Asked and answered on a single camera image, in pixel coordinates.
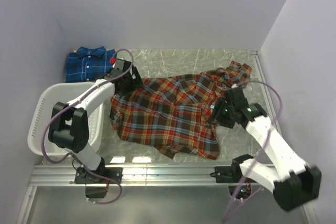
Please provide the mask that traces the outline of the red brown plaid shirt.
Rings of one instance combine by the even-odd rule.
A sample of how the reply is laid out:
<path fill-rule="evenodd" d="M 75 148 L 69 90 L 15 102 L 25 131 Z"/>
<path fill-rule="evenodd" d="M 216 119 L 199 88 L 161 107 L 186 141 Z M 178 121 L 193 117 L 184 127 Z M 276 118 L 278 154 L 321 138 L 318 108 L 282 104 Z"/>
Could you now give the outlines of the red brown plaid shirt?
<path fill-rule="evenodd" d="M 143 87 L 111 98 L 111 125 L 123 141 L 150 145 L 163 155 L 220 154 L 213 106 L 232 85 L 250 79 L 252 68 L 232 61 L 226 68 L 169 78 L 143 79 Z"/>

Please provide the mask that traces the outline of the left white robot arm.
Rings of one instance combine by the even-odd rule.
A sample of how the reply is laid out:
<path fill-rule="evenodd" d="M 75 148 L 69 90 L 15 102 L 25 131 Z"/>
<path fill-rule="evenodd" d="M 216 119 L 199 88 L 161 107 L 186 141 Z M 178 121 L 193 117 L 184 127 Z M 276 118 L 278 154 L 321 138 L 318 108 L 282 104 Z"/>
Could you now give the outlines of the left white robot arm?
<path fill-rule="evenodd" d="M 42 138 L 67 151 L 78 162 L 77 184 L 119 183 L 122 169 L 107 168 L 89 144 L 89 116 L 115 94 L 125 95 L 142 86 L 132 61 L 117 59 L 113 67 L 76 99 L 54 105 Z"/>

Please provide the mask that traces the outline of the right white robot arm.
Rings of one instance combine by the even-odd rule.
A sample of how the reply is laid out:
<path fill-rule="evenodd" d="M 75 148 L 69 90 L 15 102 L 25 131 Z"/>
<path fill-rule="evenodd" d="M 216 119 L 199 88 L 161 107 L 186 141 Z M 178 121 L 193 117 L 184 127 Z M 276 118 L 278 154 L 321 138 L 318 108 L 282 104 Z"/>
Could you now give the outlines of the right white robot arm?
<path fill-rule="evenodd" d="M 231 88 L 226 97 L 216 102 L 211 119 L 221 126 L 233 128 L 239 124 L 264 149 L 273 168 L 259 163 L 249 154 L 232 160 L 230 166 L 216 166 L 210 174 L 217 183 L 237 183 L 250 178 L 272 192 L 278 206 L 286 211 L 318 198 L 322 173 L 310 167 L 287 144 L 271 124 L 260 104 L 248 103 L 242 88 Z"/>

